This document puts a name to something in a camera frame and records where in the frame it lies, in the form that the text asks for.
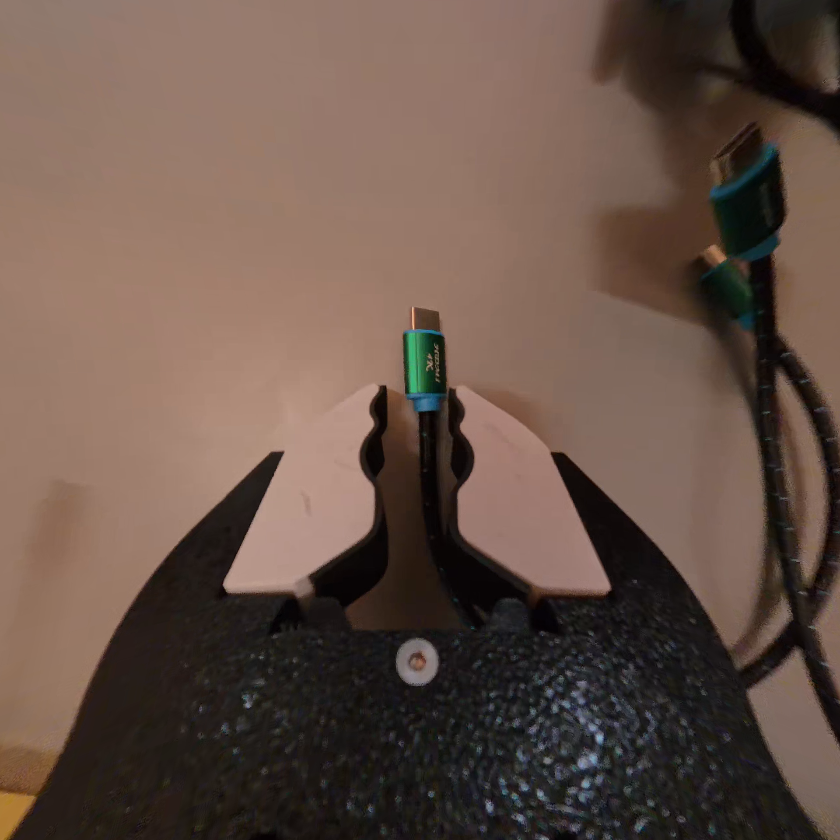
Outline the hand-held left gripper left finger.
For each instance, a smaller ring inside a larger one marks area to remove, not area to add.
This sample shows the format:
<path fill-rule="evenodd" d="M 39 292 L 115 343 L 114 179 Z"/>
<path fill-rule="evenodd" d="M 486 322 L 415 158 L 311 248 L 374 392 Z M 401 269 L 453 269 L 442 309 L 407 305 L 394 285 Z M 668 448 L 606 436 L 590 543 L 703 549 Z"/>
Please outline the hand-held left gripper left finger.
<path fill-rule="evenodd" d="M 224 578 L 227 595 L 346 607 L 379 583 L 388 564 L 377 483 L 386 427 L 386 388 L 366 385 L 290 441 Z"/>

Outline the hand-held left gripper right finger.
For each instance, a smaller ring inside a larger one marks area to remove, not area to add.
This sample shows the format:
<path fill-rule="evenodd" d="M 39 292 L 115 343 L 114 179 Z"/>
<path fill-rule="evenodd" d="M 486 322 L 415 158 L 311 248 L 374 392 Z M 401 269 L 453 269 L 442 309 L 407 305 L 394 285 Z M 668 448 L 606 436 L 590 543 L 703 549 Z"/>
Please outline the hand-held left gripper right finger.
<path fill-rule="evenodd" d="M 468 603 L 603 599 L 612 591 L 549 447 L 464 385 L 448 395 L 448 537 Z"/>

